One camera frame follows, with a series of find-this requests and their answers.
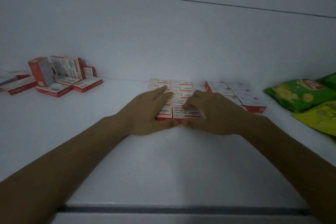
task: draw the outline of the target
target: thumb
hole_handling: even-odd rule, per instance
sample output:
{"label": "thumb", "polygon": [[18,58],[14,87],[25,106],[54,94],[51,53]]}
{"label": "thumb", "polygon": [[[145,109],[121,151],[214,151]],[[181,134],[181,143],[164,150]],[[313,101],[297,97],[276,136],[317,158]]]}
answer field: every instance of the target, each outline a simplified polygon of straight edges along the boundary
{"label": "thumb", "polygon": [[182,121],[182,125],[189,128],[206,130],[207,121],[195,118],[185,119]]}
{"label": "thumb", "polygon": [[152,123],[153,131],[160,131],[163,129],[173,128],[178,126],[180,123],[175,119],[166,119],[166,120],[154,120]]}

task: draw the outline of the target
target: person's right hand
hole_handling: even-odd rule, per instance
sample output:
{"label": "person's right hand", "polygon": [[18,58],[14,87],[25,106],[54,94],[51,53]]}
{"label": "person's right hand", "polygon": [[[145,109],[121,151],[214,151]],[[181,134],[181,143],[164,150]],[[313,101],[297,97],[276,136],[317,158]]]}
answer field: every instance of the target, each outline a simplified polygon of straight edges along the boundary
{"label": "person's right hand", "polygon": [[186,127],[198,128],[217,135],[241,135],[246,124],[257,115],[245,111],[219,93],[208,93],[196,90],[182,106],[184,109],[196,107],[202,111],[206,119],[186,119],[182,124]]}

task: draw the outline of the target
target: pile of boxes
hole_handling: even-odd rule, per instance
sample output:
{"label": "pile of boxes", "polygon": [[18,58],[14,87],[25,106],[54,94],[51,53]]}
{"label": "pile of boxes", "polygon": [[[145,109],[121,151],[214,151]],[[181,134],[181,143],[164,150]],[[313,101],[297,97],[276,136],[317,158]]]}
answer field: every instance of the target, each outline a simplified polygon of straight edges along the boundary
{"label": "pile of boxes", "polygon": [[151,78],[148,91],[155,90],[164,85],[167,86],[167,91],[173,92],[173,96],[166,101],[162,110],[157,114],[157,120],[173,118],[181,121],[187,118],[201,118],[201,114],[198,110],[186,110],[182,108],[182,105],[194,93],[193,85],[191,82],[184,80]]}
{"label": "pile of boxes", "polygon": [[263,113],[266,109],[266,106],[261,103],[253,90],[242,83],[207,81],[205,88],[208,92],[222,94],[249,112]]}
{"label": "pile of boxes", "polygon": [[14,95],[35,87],[39,93],[60,97],[73,89],[83,93],[103,83],[95,68],[84,66],[81,58],[38,57],[28,65],[33,76],[4,78],[6,82],[2,80],[0,88]]}

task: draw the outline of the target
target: chip bag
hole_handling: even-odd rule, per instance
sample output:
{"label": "chip bag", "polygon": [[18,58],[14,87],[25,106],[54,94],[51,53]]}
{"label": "chip bag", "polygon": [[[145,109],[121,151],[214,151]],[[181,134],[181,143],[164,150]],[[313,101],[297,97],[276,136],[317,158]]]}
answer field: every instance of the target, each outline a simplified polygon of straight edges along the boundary
{"label": "chip bag", "polygon": [[329,74],[318,80],[319,83],[327,86],[333,90],[336,90],[336,73]]}
{"label": "chip bag", "polygon": [[336,99],[335,90],[309,79],[288,81],[274,88],[266,88],[264,92],[293,112],[301,112],[320,103]]}
{"label": "chip bag", "polygon": [[336,101],[325,102],[292,116],[308,127],[336,136]]}

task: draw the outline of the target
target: green chip bag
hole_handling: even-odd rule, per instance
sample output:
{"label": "green chip bag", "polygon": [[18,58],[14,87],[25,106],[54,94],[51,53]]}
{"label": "green chip bag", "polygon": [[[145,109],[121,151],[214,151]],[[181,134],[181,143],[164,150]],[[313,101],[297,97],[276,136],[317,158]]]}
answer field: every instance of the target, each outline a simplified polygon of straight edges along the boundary
{"label": "green chip bag", "polygon": [[264,92],[293,112],[301,112],[320,103],[336,99],[336,91],[309,79],[285,82],[274,88],[266,88]]}
{"label": "green chip bag", "polygon": [[327,86],[333,90],[336,90],[336,73],[329,74],[317,81],[323,84],[324,86]]}

